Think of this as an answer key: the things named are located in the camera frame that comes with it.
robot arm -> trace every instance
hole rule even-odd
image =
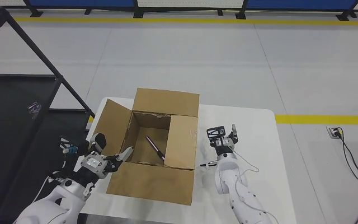
[[[70,153],[74,150],[72,144],[68,141],[62,144],[63,152]],[[133,148],[129,147],[121,154],[114,156],[101,155],[102,150],[106,146],[106,138],[103,134],[97,133],[91,138],[91,147],[85,154],[85,158],[81,161],[81,168],[74,172],[65,166],[51,178],[60,182],[60,185],[47,197],[38,200],[29,205],[19,215],[14,223],[17,224],[75,224],[77,218],[91,195],[91,189],[99,179],[104,179],[109,172],[118,171],[120,165],[133,152]],[[70,209],[65,209],[56,204],[59,198],[65,198],[70,202]]]
[[[210,145],[218,155],[216,189],[219,194],[230,195],[230,207],[239,223],[272,224],[256,195],[247,188],[247,180],[233,153],[238,142],[235,125],[233,124],[232,132],[227,137],[223,126],[210,128],[206,132]]]
[[[239,223],[272,224],[253,193],[239,182],[238,170],[225,170],[220,175],[220,191],[230,195],[230,206]]]

gray floor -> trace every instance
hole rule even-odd
[[[119,15],[131,16],[92,16]],[[82,15],[70,11],[45,16]],[[268,13],[248,16],[273,19]],[[310,16],[303,18],[335,20],[326,14]],[[358,111],[356,26],[20,25],[94,111],[105,96],[134,98],[137,87],[196,92],[202,104],[263,108],[275,114]],[[0,49],[6,52],[0,55],[0,73],[50,73],[10,27],[0,29]],[[223,91],[213,94],[218,87]],[[80,108],[63,88],[53,107]],[[358,157],[358,127],[343,128]],[[297,223],[353,223],[358,181],[345,164],[340,142],[329,138],[325,125],[279,124],[278,129]],[[143,222],[90,216],[88,223]]]

open cardboard box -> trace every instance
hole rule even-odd
[[[107,193],[191,205],[198,110],[199,95],[186,92],[139,88],[133,111],[107,100],[95,129],[106,136],[103,154],[134,147],[112,174]]]

wall outlet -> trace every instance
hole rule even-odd
[[[333,131],[337,127],[326,127],[326,128],[327,128],[327,131],[328,131],[328,134],[329,134],[330,138],[339,139],[338,136],[335,136],[335,131]]]

yellow stripe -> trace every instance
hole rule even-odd
[[[276,114],[277,124],[350,124],[358,125],[358,116],[344,115],[285,115]]]
[[[277,24],[311,26],[358,26],[358,21],[308,21],[308,20],[236,20],[220,18],[23,18],[17,22],[79,22],[79,23],[182,23],[182,24]]]

